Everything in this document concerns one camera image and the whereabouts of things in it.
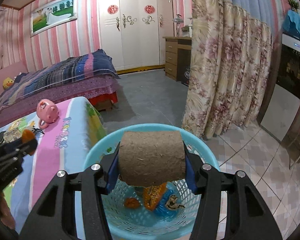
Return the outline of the left human hand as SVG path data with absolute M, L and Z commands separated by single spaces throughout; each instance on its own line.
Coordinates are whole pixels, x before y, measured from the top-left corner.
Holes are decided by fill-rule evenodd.
M 0 193 L 0 220 L 8 228 L 15 229 L 15 220 L 11 214 L 10 208 L 7 205 L 5 195 Z

